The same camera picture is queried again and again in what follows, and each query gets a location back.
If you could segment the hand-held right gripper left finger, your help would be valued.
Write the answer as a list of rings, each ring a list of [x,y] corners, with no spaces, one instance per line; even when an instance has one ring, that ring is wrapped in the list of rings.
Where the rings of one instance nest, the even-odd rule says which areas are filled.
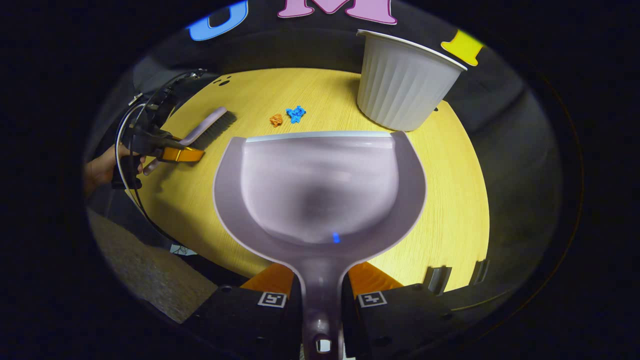
[[[241,287],[220,285],[186,321],[213,360],[297,360],[302,295],[298,277],[268,266]]]

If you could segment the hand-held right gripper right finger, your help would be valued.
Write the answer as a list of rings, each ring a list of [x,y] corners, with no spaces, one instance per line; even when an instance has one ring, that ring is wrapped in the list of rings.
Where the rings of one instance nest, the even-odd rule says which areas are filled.
[[[401,285],[363,262],[343,280],[346,360],[446,360],[466,324],[426,285]]]

